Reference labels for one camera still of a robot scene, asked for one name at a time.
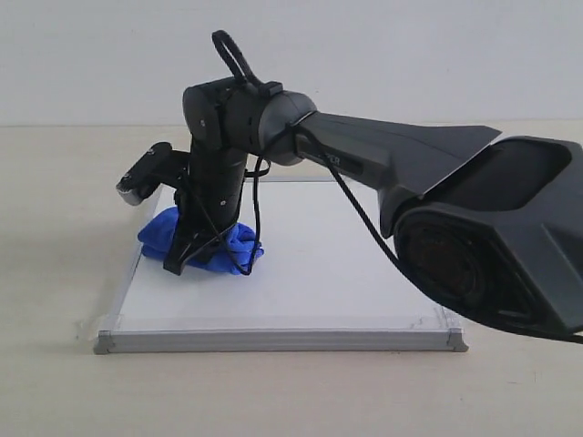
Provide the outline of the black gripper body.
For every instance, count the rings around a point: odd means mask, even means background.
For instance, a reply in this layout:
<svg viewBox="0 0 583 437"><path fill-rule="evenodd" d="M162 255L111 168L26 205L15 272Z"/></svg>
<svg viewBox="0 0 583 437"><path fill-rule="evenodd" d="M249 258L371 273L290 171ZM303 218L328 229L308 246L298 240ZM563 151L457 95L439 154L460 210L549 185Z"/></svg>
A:
<svg viewBox="0 0 583 437"><path fill-rule="evenodd" d="M175 203L192 232L213 235L237 222L246 164L247 154L235 148L191 147Z"/></svg>

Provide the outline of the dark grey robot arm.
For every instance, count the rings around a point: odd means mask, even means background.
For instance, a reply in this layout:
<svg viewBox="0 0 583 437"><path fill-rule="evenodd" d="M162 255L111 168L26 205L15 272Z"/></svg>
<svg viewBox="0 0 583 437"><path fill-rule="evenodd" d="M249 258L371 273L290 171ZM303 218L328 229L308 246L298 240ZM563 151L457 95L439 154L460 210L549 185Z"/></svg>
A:
<svg viewBox="0 0 583 437"><path fill-rule="evenodd" d="M248 156L310 160L375 191L369 231L431 300L522 336L582 340L582 148L487 126L426 127L320 112L278 83L188 87L179 221L164 268L181 273L239 216Z"/></svg>

